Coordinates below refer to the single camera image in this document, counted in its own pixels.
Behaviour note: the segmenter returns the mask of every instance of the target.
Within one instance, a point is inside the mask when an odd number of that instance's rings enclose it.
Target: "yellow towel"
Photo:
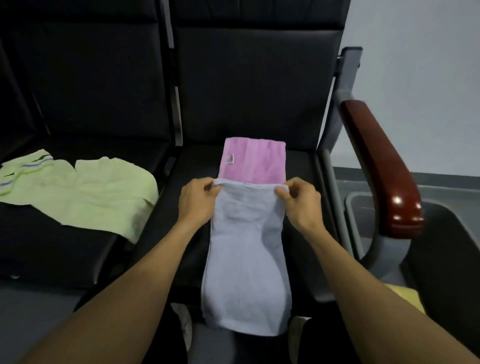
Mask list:
[[[394,286],[393,284],[386,284],[386,283],[384,284],[385,286],[390,288],[393,292],[395,292],[400,297],[402,297],[404,300],[407,300],[416,308],[418,308],[420,311],[425,313],[425,309],[423,308],[423,305],[420,302],[419,293],[416,290],[413,290],[412,288],[407,288],[407,287]]]
[[[0,169],[0,202],[32,205],[62,225],[111,231],[132,243],[157,199],[153,175],[118,158],[78,160],[74,168],[42,149]]]

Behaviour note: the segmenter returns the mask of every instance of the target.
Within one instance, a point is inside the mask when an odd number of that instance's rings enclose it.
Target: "left hand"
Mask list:
[[[213,216],[215,198],[221,186],[212,186],[213,178],[194,178],[181,189],[178,223],[185,222],[196,230]]]

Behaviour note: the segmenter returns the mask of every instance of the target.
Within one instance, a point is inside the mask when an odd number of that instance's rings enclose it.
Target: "hand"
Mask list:
[[[299,177],[286,181],[290,193],[281,187],[275,189],[276,195],[285,202],[287,216],[292,225],[303,236],[326,231],[322,218],[320,193],[315,187]]]
[[[198,230],[213,215],[215,198],[221,186],[212,186],[213,178],[191,180],[181,189],[178,223],[186,222]]]

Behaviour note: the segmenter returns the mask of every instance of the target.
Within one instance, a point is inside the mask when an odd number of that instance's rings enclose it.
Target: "seat backrest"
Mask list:
[[[32,115],[23,98],[0,40],[0,129],[2,135],[11,132],[34,133]]]
[[[155,0],[0,0],[15,72],[52,134],[171,140]]]
[[[183,138],[318,143],[349,0],[170,0]]]

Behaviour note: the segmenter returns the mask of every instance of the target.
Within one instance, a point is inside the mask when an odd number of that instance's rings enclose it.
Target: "white shoe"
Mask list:
[[[301,332],[308,320],[310,317],[293,316],[288,324],[288,353],[293,364],[298,362]]]
[[[171,303],[170,306],[180,319],[183,340],[185,341],[185,347],[188,351],[190,349],[190,346],[192,345],[192,317],[190,316],[190,312],[188,311],[187,306],[185,306],[184,304]]]

